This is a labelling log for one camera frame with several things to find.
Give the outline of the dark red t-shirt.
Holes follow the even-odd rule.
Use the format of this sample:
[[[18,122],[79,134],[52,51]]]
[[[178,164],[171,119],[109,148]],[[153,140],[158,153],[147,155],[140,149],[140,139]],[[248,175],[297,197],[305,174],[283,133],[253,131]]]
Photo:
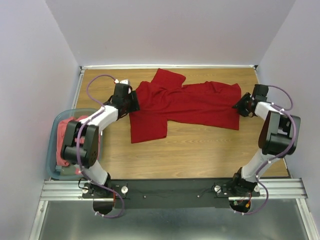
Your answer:
[[[241,88],[215,81],[185,84],[186,77],[158,69],[152,81],[136,88],[140,109],[129,115],[131,143],[163,139],[168,121],[239,130],[240,115],[233,106]]]

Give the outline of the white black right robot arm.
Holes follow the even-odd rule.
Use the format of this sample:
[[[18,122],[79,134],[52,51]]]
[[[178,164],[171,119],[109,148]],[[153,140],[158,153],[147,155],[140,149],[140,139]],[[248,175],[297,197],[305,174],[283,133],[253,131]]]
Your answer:
[[[264,120],[259,138],[258,151],[232,178],[230,191],[241,196],[252,193],[260,177],[270,166],[287,155],[292,155],[298,144],[301,124],[299,116],[267,101],[270,85],[255,84],[252,93],[247,92],[233,108],[243,117],[260,117]]]

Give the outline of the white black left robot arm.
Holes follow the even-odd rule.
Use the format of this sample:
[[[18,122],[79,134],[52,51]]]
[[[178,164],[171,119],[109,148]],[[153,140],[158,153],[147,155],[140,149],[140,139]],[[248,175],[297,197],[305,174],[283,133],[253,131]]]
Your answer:
[[[115,84],[113,95],[98,111],[82,120],[67,123],[60,156],[94,182],[93,191],[101,198],[111,191],[111,176],[98,161],[100,134],[110,124],[140,109],[136,91],[125,79]]]

